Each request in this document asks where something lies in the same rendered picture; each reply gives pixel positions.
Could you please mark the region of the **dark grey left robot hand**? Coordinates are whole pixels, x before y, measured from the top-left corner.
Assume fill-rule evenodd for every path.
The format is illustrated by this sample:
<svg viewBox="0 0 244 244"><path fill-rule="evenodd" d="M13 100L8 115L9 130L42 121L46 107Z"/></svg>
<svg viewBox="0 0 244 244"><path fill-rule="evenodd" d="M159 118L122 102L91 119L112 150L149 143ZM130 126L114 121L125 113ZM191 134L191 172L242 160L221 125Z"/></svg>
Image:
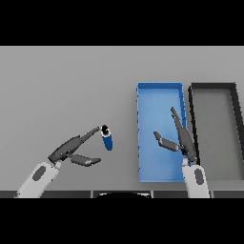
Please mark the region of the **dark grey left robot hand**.
<svg viewBox="0 0 244 244"><path fill-rule="evenodd" d="M69 158L71 163L84 167L89 167L99 163L101 161L100 158L90 158L80 154L75 154L75 151L99 130L100 128L96 127L85 133L83 136L77 135L72 137L48 156L49 161L52 164L56 164L58 161L64 161Z"/></svg>

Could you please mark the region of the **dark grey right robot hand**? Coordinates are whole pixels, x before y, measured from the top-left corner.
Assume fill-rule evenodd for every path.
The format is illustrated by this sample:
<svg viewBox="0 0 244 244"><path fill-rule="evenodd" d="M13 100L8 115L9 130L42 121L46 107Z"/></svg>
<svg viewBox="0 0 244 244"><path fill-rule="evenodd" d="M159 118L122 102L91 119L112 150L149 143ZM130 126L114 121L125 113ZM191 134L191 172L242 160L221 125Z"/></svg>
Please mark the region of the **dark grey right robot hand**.
<svg viewBox="0 0 244 244"><path fill-rule="evenodd" d="M177 130L178 142L173 142L163 138L159 132L154 132L153 135L160 147L163 147L172 152L181 151L188 161L193 163L197 160L193 140L188 129L181 124L179 116L174 107L171 107L172 118Z"/></svg>

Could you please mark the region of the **dark grey bin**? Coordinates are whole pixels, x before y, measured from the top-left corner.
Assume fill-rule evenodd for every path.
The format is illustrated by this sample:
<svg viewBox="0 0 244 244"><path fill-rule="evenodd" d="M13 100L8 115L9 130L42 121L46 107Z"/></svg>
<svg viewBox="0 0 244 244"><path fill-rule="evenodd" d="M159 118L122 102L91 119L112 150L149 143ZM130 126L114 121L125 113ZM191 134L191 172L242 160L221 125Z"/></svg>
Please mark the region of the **dark grey bin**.
<svg viewBox="0 0 244 244"><path fill-rule="evenodd" d="M244 123L235 83L192 83L197 163L208 180L244 180Z"/></svg>

